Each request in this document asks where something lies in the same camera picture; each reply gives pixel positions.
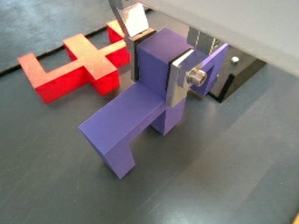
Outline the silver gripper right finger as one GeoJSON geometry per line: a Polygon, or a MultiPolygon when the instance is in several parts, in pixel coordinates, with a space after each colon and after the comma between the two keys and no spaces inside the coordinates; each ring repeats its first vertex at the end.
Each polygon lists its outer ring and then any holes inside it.
{"type": "Polygon", "coordinates": [[[188,43],[192,48],[173,61],[166,93],[166,103],[174,108],[188,96],[192,86],[201,87],[208,78],[205,65],[212,61],[220,46],[220,40],[190,27],[188,43]]]}

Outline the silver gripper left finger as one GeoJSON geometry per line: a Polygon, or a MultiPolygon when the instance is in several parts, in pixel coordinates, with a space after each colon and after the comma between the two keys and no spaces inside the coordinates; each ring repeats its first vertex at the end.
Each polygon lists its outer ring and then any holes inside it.
{"type": "Polygon", "coordinates": [[[131,53],[131,79],[139,80],[138,45],[147,40],[155,30],[149,26],[145,6],[137,0],[109,0],[125,33],[126,47],[131,53]]]}

